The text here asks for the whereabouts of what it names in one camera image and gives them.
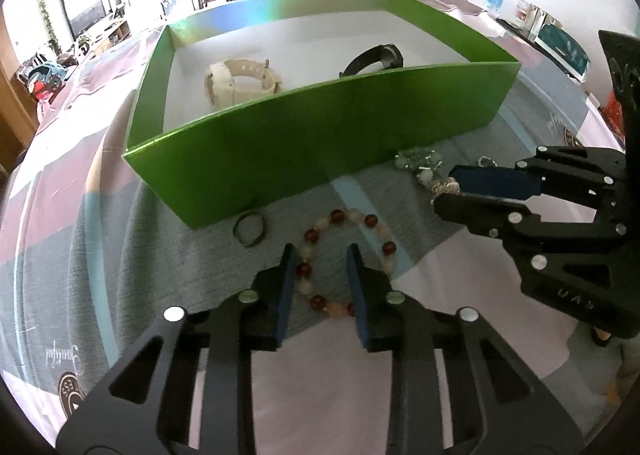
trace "black watch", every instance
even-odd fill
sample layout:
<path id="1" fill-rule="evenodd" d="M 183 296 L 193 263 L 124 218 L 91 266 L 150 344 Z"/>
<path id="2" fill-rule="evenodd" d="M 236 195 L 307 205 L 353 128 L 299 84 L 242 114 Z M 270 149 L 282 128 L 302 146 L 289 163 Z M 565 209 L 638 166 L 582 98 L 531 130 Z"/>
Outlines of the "black watch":
<path id="1" fill-rule="evenodd" d="M 373 63 L 382 63 L 382 69 L 401 69 L 404 65 L 402 54 L 398 47 L 389 43 L 387 45 L 378 45 L 372 47 L 369 50 L 364 51 L 351 63 L 349 63 L 344 69 L 344 72 L 340 72 L 340 77 L 355 76 L 362 69 L 372 65 Z"/>

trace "tv stand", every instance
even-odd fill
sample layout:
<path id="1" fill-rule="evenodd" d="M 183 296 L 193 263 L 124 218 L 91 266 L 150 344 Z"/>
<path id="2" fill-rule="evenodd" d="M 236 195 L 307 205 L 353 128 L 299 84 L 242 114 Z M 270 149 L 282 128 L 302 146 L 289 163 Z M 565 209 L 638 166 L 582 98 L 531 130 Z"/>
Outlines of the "tv stand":
<path id="1" fill-rule="evenodd" d="M 125 18 L 105 18 L 92 26 L 85 34 L 91 38 L 92 43 L 84 59 L 92 59 L 126 40 L 131 35 L 131 30 Z"/>
<path id="2" fill-rule="evenodd" d="M 62 92 L 65 85 L 85 63 L 94 59 L 96 56 L 99 56 L 103 52 L 108 51 L 111 47 L 116 46 L 121 41 L 126 40 L 131 36 L 131 30 L 129 29 L 129 23 L 127 23 L 125 18 L 105 18 L 88 29 L 85 34 L 91 38 L 92 42 L 89 47 L 89 51 L 87 54 L 82 55 L 82 53 L 76 49 L 75 55 L 78 60 L 78 66 L 66 77 L 62 87 L 55 91 L 49 98 L 50 104 L 58 97 L 58 94 Z"/>

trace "white watch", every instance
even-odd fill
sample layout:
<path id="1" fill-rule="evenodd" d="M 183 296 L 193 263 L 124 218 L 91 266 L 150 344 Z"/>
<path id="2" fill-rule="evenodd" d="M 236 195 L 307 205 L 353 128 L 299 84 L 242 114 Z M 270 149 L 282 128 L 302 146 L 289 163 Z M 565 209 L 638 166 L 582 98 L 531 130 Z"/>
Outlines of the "white watch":
<path id="1" fill-rule="evenodd" d="M 260 87 L 236 85 L 235 77 L 247 76 L 260 80 Z M 205 90 L 216 111 L 235 104 L 253 101 L 276 93 L 282 80 L 269 68 L 269 60 L 226 60 L 212 63 L 205 74 Z"/>

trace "red bead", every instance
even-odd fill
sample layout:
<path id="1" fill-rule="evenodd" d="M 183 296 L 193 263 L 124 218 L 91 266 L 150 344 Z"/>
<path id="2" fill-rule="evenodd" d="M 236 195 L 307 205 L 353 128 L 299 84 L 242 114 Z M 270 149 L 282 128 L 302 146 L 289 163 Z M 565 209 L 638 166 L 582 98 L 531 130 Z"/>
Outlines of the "red bead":
<path id="1" fill-rule="evenodd" d="M 311 266 L 306 261 L 299 263 L 296 267 L 296 275 L 299 278 L 308 278 L 311 275 Z"/>
<path id="2" fill-rule="evenodd" d="M 346 216 L 342 210 L 333 210 L 329 216 L 329 220 L 331 220 L 332 224 L 341 224 L 344 222 L 345 218 Z"/>
<path id="3" fill-rule="evenodd" d="M 320 238 L 320 233 L 317 229 L 311 228 L 305 233 L 305 242 L 308 244 L 315 244 Z"/>
<path id="4" fill-rule="evenodd" d="M 309 298 L 309 305 L 311 305 L 313 310 L 322 310 L 326 305 L 326 299 L 324 296 L 316 294 Z"/>
<path id="5" fill-rule="evenodd" d="M 385 255 L 386 257 L 390 257 L 392 254 L 396 252 L 396 250 L 398 250 L 398 247 L 392 241 L 388 241 L 382 244 L 382 254 Z"/>
<path id="6" fill-rule="evenodd" d="M 364 217 L 364 225 L 373 229 L 378 225 L 378 217 L 375 215 L 367 215 Z"/>

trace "green box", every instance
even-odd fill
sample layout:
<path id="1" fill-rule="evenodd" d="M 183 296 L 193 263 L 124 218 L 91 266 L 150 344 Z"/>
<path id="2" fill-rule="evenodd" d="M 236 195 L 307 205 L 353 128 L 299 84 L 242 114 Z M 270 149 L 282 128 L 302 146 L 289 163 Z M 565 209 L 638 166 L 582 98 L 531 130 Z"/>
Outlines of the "green box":
<path id="1" fill-rule="evenodd" d="M 428 32 L 469 63 L 318 83 L 163 133 L 178 48 L 279 19 L 379 10 Z M 483 126 L 497 114 L 519 69 L 498 45 L 417 0 L 231 2 L 165 27 L 134 102 L 124 158 L 176 215 L 198 228 L 384 162 L 398 149 Z"/>

